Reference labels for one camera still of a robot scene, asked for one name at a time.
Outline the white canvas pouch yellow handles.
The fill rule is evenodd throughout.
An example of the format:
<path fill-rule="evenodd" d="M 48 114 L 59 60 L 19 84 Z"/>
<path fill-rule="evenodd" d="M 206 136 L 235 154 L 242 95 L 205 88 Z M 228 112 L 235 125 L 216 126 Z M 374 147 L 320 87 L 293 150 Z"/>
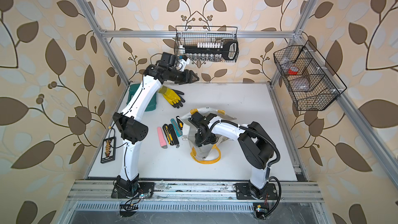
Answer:
<path fill-rule="evenodd" d="M 190 144 L 190 156 L 200 164 L 214 164 L 221 159 L 218 147 L 222 142 L 232 139 L 231 132 L 214 134 L 212 124 L 221 124 L 220 120 L 233 121 L 235 117 L 226 114 L 223 110 L 211 107 L 195 108 L 179 117 L 183 123 L 182 139 Z"/>

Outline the teal utility knife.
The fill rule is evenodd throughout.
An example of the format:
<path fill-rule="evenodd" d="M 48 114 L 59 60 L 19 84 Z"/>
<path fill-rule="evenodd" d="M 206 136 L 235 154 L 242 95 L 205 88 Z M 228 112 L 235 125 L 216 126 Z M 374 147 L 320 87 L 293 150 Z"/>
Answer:
<path fill-rule="evenodd" d="M 174 118 L 172 118 L 171 119 L 171 124 L 173 125 L 173 128 L 174 128 L 174 130 L 176 132 L 177 137 L 181 137 L 182 136 L 182 129 L 180 128 L 179 123 Z"/>

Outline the pink utility knife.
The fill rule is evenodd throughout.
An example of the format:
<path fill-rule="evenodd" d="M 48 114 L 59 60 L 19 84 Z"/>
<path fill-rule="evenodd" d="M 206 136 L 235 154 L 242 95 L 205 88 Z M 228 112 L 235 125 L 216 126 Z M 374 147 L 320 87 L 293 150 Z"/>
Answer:
<path fill-rule="evenodd" d="M 157 127 L 157 133 L 158 133 L 158 138 L 159 138 L 159 143 L 160 143 L 161 148 L 167 149 L 167 141 L 164 137 L 163 130 L 161 127 Z"/>

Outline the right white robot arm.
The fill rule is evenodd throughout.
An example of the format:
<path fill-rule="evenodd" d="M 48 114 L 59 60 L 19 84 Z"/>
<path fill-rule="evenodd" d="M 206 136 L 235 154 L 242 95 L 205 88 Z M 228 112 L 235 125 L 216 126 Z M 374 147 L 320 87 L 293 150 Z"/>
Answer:
<path fill-rule="evenodd" d="M 221 116 L 209 113 L 206 116 L 195 112 L 184 124 L 196 132 L 191 142 L 191 157 L 204 162 L 209 152 L 224 140 L 237 141 L 244 157 L 252 166 L 250 189 L 261 194 L 272 180 L 271 166 L 280 161 L 280 152 L 267 132 L 253 121 L 249 125 L 238 124 Z"/>

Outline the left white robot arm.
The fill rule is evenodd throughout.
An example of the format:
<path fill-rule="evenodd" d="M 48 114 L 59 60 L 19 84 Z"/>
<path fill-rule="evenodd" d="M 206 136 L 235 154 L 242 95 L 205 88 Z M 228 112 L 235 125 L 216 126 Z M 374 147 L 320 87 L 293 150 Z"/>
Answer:
<path fill-rule="evenodd" d="M 116 185 L 131 195 L 138 191 L 138 158 L 141 141 L 148 134 L 148 127 L 141 123 L 143 114 L 156 93 L 163 97 L 174 108 L 183 107 L 183 93 L 175 91 L 163 83 L 174 82 L 177 85 L 191 84 L 199 81 L 197 74 L 189 69 L 149 65 L 143 72 L 142 82 L 127 106 L 114 113 L 113 121 L 123 139 L 123 162 L 116 179 Z"/>

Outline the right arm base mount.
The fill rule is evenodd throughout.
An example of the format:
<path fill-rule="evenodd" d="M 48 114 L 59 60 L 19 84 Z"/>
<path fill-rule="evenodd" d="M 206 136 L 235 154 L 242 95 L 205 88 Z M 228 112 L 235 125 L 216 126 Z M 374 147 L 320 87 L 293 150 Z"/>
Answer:
<path fill-rule="evenodd" d="M 234 191 L 238 200 L 276 200 L 278 198 L 277 188 L 273 183 L 267 183 L 261 189 L 250 182 L 236 183 Z"/>

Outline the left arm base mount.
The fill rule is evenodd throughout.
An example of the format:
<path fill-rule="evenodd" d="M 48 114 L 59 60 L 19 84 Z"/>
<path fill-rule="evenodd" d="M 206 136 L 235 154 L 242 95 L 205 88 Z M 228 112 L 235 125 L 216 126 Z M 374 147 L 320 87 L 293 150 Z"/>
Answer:
<path fill-rule="evenodd" d="M 139 182 L 138 177 L 132 181 L 117 176 L 111 198 L 113 199 L 148 199 L 154 193 L 154 182 Z"/>

